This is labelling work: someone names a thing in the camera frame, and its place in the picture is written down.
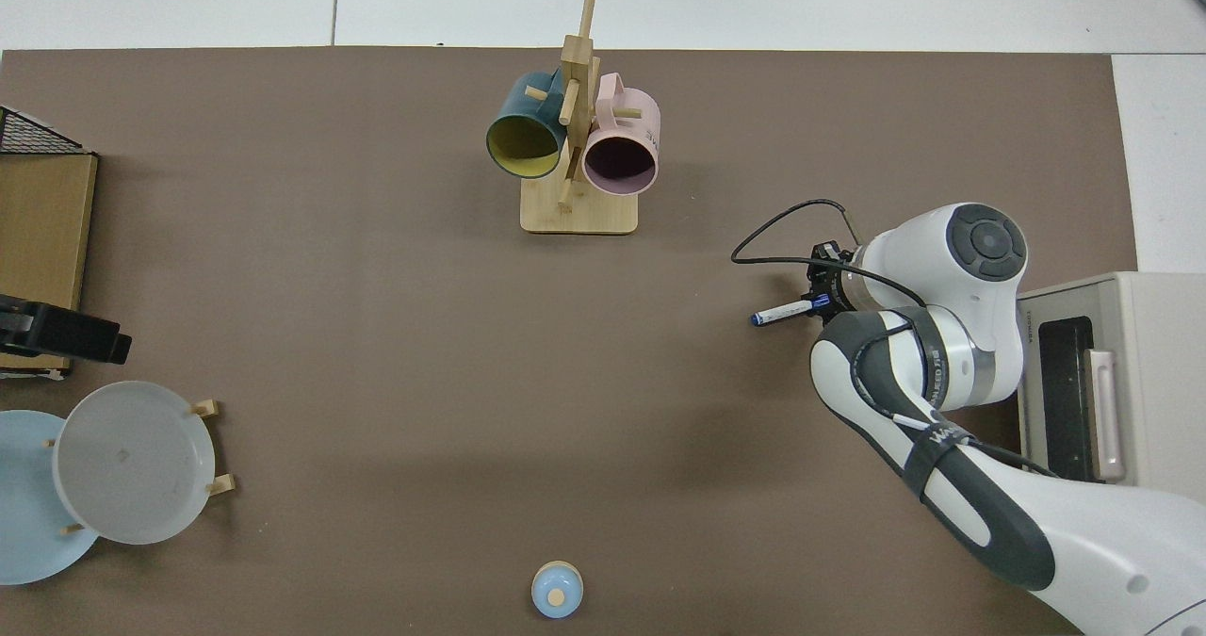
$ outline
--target blue lid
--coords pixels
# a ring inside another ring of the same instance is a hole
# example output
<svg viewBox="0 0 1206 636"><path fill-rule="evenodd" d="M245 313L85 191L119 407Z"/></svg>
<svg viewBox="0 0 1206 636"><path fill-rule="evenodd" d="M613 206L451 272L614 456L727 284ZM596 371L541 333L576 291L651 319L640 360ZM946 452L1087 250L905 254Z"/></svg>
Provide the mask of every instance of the blue lid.
<svg viewBox="0 0 1206 636"><path fill-rule="evenodd" d="M566 561L546 564L532 580L532 602L544 617L569 617L582 603L582 576Z"/></svg>

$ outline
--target white plate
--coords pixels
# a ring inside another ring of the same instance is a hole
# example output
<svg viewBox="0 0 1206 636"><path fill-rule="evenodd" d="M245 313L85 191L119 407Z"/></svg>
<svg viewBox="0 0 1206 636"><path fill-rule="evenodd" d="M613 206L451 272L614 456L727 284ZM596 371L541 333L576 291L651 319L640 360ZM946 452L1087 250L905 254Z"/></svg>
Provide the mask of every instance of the white plate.
<svg viewBox="0 0 1206 636"><path fill-rule="evenodd" d="M54 486L80 523L125 544L163 542L197 519L213 443L191 404L147 381L90 392L54 447Z"/></svg>
<svg viewBox="0 0 1206 636"><path fill-rule="evenodd" d="M96 533L75 524L54 492L53 453L63 420L33 410L0 413L0 585L45 579L77 562Z"/></svg>

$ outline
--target white floor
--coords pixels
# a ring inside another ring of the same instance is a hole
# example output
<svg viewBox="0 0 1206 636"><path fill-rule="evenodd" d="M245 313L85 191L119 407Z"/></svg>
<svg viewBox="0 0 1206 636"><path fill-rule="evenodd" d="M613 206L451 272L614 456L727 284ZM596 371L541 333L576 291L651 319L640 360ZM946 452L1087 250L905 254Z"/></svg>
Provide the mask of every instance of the white floor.
<svg viewBox="0 0 1206 636"><path fill-rule="evenodd" d="M556 47L581 0L0 0L0 49ZM598 0L601 48L1114 54L1141 270L1206 273L1198 0Z"/></svg>

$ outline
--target mug rack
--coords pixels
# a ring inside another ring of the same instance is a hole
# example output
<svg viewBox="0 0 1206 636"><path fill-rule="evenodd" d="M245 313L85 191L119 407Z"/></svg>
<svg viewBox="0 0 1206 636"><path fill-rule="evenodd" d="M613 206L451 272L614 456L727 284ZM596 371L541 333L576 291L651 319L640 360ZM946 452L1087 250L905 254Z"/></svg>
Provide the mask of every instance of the mug rack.
<svg viewBox="0 0 1206 636"><path fill-rule="evenodd" d="M557 167L538 179L520 179L520 227L528 233L625 235L637 229L637 196L599 191L582 173L599 82L599 58L590 36L593 16L595 0L584 0L578 35L567 35L561 48L566 100L558 122L567 132ZM528 95L533 92L539 91L529 88Z"/></svg>

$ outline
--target light blue plate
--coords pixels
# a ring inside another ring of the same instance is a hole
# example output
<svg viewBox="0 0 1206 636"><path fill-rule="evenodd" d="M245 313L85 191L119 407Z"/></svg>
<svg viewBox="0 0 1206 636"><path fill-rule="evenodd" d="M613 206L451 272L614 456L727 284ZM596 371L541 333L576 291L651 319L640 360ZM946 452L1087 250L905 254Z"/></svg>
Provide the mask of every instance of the light blue plate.
<svg viewBox="0 0 1206 636"><path fill-rule="evenodd" d="M54 490L51 462L63 420L33 410L0 412L0 585L28 584L60 572L96 533L59 531L75 524Z"/></svg>

